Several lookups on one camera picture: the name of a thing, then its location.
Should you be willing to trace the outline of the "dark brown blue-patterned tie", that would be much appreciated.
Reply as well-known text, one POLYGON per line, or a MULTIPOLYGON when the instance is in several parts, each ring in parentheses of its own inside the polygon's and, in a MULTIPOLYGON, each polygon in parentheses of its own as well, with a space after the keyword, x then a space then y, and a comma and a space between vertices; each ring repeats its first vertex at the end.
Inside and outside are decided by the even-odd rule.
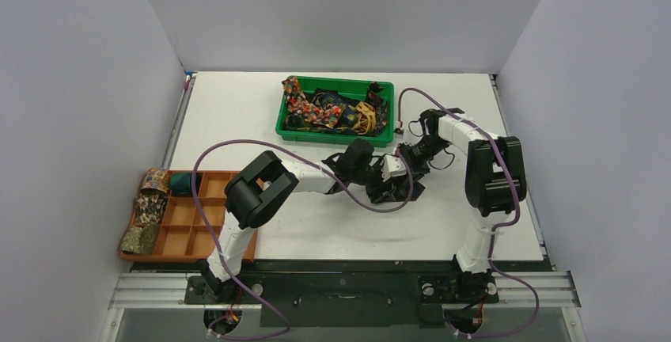
POLYGON ((392 177, 382 181, 367 192, 369 199, 374 204, 415 201, 425 190, 420 182, 423 177, 423 174, 413 173, 411 177, 392 177))

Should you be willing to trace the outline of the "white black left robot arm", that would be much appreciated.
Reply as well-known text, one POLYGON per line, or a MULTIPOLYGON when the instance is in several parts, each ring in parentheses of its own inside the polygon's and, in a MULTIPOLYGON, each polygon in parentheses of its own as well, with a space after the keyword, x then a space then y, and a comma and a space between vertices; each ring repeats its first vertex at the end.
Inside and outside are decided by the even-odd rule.
POLYGON ((294 192, 332 195, 349 192, 350 184, 366 188, 371 203, 399 201, 405 205, 412 189, 405 188, 411 170, 401 156, 373 158, 370 143, 357 139, 345 152, 313 162, 287 150, 289 161, 267 148, 245 166, 225 187, 224 225, 214 238, 214 250, 203 266, 205 292, 216 302, 227 302, 236 291, 236 278, 252 236, 268 223, 294 192))

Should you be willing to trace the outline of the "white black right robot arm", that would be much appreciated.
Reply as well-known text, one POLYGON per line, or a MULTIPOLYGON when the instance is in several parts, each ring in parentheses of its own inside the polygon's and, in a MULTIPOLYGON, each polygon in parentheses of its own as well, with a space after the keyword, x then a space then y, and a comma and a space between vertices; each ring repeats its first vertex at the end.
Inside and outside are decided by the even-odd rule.
POLYGON ((396 148, 415 177, 428 174, 430 161, 450 146, 466 157, 464 192, 473 211, 446 289, 457 300, 481 298, 490 292, 498 236, 521 216, 520 203, 526 196, 521 142, 484 131, 463 114, 426 110, 419 122, 420 140, 396 148))

